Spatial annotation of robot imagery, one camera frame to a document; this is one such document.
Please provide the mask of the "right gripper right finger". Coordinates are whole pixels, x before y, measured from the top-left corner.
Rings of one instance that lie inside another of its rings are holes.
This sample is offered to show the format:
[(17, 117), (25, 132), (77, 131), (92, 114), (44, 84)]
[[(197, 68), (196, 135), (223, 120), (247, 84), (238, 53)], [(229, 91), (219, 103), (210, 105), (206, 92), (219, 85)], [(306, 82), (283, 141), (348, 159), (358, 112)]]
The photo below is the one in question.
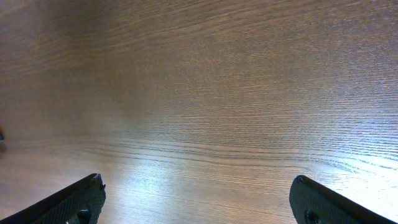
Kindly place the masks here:
[(304, 175), (292, 182), (289, 203), (298, 224), (397, 224)]

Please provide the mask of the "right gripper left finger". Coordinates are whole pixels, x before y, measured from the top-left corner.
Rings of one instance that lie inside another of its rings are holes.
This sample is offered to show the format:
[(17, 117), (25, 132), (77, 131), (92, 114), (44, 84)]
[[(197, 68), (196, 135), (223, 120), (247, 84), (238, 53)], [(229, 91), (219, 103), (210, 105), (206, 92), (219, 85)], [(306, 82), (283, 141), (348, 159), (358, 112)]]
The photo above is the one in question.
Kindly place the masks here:
[(1, 224), (97, 224), (106, 200), (100, 174), (90, 174), (1, 220)]

